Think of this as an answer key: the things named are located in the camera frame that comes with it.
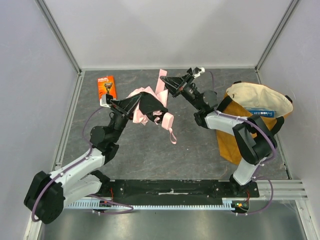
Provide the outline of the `pink folding umbrella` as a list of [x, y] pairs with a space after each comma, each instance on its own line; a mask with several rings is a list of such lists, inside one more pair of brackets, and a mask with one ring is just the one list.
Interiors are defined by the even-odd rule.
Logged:
[[149, 121], [154, 122], [169, 131], [171, 143], [176, 144], [177, 138], [173, 133], [174, 115], [167, 109], [169, 91], [161, 80], [161, 77], [166, 75], [167, 71], [161, 69], [155, 90], [150, 86], [140, 87], [132, 91], [127, 98], [140, 97], [137, 106], [133, 108], [133, 123], [146, 125]]

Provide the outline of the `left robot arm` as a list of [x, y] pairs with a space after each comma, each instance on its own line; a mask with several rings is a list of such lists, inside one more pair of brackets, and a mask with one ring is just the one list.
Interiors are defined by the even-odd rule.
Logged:
[[96, 170], [115, 157], [119, 149], [117, 142], [128, 121], [133, 120], [142, 96], [141, 92], [114, 100], [108, 95], [110, 122], [91, 129], [88, 151], [58, 170], [40, 171], [33, 177], [23, 201], [31, 210], [33, 222], [50, 224], [69, 204], [100, 190], [103, 179]]

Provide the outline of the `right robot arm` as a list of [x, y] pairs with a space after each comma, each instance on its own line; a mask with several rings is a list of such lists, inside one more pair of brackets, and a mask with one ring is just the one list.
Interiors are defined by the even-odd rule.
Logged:
[[194, 84], [195, 75], [182, 77], [160, 76], [160, 80], [172, 97], [183, 96], [197, 112], [196, 123], [203, 128], [232, 135], [241, 155], [240, 163], [230, 177], [230, 183], [243, 189], [254, 179], [258, 167], [276, 156], [277, 143], [259, 115], [251, 117], [234, 116], [217, 110], [217, 94], [209, 89], [199, 92]]

